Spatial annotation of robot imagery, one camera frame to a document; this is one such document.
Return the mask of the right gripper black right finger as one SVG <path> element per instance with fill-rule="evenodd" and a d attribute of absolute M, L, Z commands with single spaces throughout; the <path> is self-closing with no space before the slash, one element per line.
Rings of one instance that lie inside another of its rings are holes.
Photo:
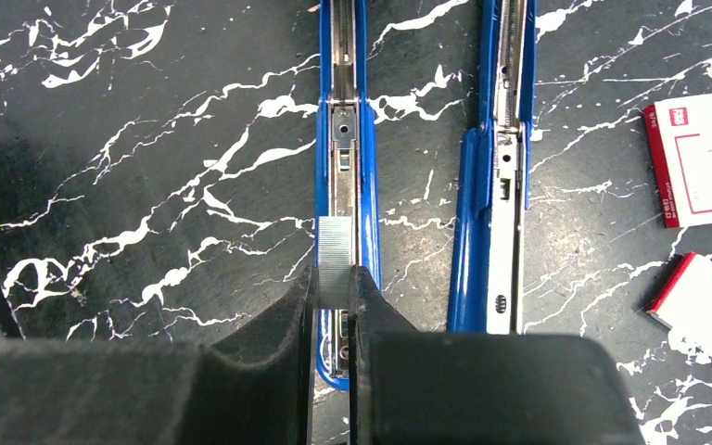
<path fill-rule="evenodd" d="M 353 444 L 640 444 L 614 360 L 570 335 L 423 332 L 349 277 Z"/>

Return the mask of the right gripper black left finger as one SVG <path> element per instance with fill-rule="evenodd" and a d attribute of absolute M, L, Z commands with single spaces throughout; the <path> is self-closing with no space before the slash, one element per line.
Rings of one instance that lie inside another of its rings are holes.
<path fill-rule="evenodd" d="M 315 270 L 212 344 L 0 340 L 0 444 L 307 444 Z"/>

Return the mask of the blue stapler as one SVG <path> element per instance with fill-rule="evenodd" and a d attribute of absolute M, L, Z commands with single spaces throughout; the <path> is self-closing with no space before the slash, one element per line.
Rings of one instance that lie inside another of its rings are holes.
<path fill-rule="evenodd" d="M 478 122 L 461 146 L 450 332 L 522 330 L 536 17 L 534 0 L 482 5 Z"/>
<path fill-rule="evenodd" d="M 315 148 L 315 256 L 322 216 L 353 218 L 355 263 L 381 281 L 375 114 L 368 101 L 364 1 L 323 1 L 319 15 L 320 100 Z M 330 387 L 348 390 L 348 307 L 320 307 L 316 367 Z"/>

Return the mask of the small white staple strip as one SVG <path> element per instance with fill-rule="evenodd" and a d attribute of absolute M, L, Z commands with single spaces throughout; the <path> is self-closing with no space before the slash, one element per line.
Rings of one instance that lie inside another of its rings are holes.
<path fill-rule="evenodd" d="M 317 236 L 318 297 L 322 309 L 348 307 L 350 269 L 355 263 L 353 218 L 322 216 Z"/>

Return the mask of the staple box tray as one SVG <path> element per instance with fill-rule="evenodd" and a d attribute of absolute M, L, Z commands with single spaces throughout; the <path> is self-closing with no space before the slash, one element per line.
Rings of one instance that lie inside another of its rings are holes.
<path fill-rule="evenodd" d="M 712 359 L 712 261 L 683 255 L 646 312 Z"/>

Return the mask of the red white staple box sleeve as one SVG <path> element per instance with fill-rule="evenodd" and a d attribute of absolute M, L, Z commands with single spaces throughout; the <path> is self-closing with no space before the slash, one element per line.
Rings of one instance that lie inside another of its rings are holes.
<path fill-rule="evenodd" d="M 643 109 L 664 224 L 712 224 L 712 94 L 654 102 Z"/>

